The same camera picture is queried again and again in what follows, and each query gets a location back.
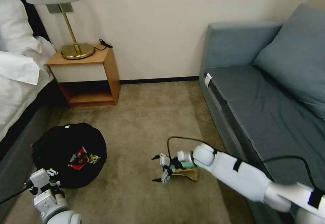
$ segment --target white bedsheet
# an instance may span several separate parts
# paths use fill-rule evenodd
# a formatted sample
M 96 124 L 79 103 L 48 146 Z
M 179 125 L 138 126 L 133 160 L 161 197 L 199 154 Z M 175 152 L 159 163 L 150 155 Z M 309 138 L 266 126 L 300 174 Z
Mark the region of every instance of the white bedsheet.
M 44 38 L 39 37 L 38 40 L 41 43 L 42 55 L 33 55 L 41 68 L 37 85 L 10 80 L 0 75 L 0 141 L 25 109 L 36 99 L 37 94 L 53 80 L 45 64 L 55 50 Z

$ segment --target bed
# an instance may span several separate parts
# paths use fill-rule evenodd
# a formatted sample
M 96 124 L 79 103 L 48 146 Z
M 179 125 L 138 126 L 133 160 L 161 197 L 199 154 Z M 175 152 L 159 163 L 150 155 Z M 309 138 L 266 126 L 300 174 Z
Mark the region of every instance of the bed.
M 49 42 L 34 6 L 26 3 L 25 0 L 21 2 L 28 16 L 28 26 L 32 28 L 32 37 L 28 39 L 33 40 L 41 51 L 28 50 L 23 55 L 37 63 L 39 73 L 35 84 L 0 75 L 0 200 L 22 188 L 33 165 L 30 145 L 47 129 L 53 104 L 60 103 L 62 100 L 59 89 L 45 66 L 55 50 Z M 11 55 L 9 52 L 11 51 L 2 50 L 0 60 L 4 55 Z M 0 61 L 0 73 L 5 71 L 3 69 Z M 15 199 L 12 199 L 0 206 L 0 223 L 14 201 Z

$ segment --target black strap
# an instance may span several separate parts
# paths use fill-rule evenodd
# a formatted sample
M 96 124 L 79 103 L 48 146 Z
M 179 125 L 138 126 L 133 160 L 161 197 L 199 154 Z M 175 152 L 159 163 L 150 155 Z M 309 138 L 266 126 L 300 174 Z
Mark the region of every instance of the black strap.
M 308 204 L 318 209 L 323 195 L 325 195 L 323 190 L 318 188 L 314 189 L 314 191 L 310 194 Z
M 242 163 L 243 161 L 241 159 L 237 159 L 236 163 L 234 164 L 234 168 L 233 170 L 235 170 L 236 172 L 238 172 L 239 170 L 239 167 L 240 167 L 240 164 Z

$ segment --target brass lamp base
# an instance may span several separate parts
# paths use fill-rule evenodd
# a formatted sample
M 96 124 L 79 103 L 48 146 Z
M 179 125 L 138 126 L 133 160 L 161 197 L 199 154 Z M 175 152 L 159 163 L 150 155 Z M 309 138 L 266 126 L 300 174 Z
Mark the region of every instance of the brass lamp base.
M 78 60 L 89 57 L 94 54 L 95 47 L 89 44 L 78 44 L 80 52 L 77 52 L 78 48 L 75 45 L 64 45 L 61 48 L 62 57 L 68 60 Z

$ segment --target power cord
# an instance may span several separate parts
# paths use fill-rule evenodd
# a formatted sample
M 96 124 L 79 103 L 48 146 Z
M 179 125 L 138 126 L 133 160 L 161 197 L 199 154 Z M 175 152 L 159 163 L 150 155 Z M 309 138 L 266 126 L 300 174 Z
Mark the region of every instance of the power cord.
M 170 160 L 172 159 L 172 157 L 170 156 L 169 141 L 170 141 L 171 139 L 174 139 L 174 138 L 178 138 L 178 139 L 188 139 L 188 140 L 192 140 L 192 141 L 201 142 L 201 143 L 204 143 L 204 144 L 210 146 L 211 148 L 213 148 L 213 149 L 216 151 L 216 149 L 215 149 L 214 147 L 212 147 L 210 144 L 208 144 L 207 142 L 205 142 L 205 141 L 203 141 L 203 140 L 200 140 L 200 139 L 194 139 L 194 138 L 180 137 L 180 136 L 172 136 L 172 137 L 169 137 L 169 138 L 167 139 L 167 150 L 168 150 L 168 157 L 169 157 Z
M 308 162 L 303 157 L 301 157 L 301 156 L 295 156 L 295 155 L 278 156 L 278 157 L 273 157 L 273 158 L 267 159 L 267 160 L 263 161 L 263 163 L 277 161 L 277 160 L 282 160 L 282 159 L 297 159 L 297 160 L 301 160 L 304 163 L 304 165 L 305 165 L 306 172 L 307 172 L 307 175 L 308 175 L 308 178 L 309 178 L 310 183 L 312 184 L 312 186 L 315 189 L 320 189 L 320 188 L 318 188 L 316 186 L 316 184 L 315 184 L 315 182 L 314 182 L 314 180 L 312 178 L 311 170 L 309 168 Z
M 24 184 L 26 185 L 25 188 L 23 188 L 23 189 L 20 190 L 19 192 L 15 193 L 14 195 L 11 195 L 10 197 L 8 197 L 8 198 L 6 198 L 6 199 L 0 201 L 0 205 L 2 205 L 3 203 L 5 203 L 5 202 L 11 200 L 12 198 L 14 198 L 14 197 L 16 197 L 16 196 L 18 196 L 18 195 L 20 195 L 21 193 L 25 192 L 27 189 L 29 189 L 29 188 L 31 188 L 31 187 L 33 186 L 33 183 L 32 183 L 30 180 L 27 181 L 27 182 L 24 183 Z
M 103 45 L 103 46 L 105 46 L 103 49 L 99 49 L 99 48 L 97 48 L 96 46 L 95 46 L 95 48 L 97 49 L 97 50 L 105 50 L 107 47 L 108 48 L 113 48 L 113 46 L 112 45 L 109 45 L 109 44 L 107 44 L 105 41 L 103 41 L 102 39 L 99 39 L 99 42 Z

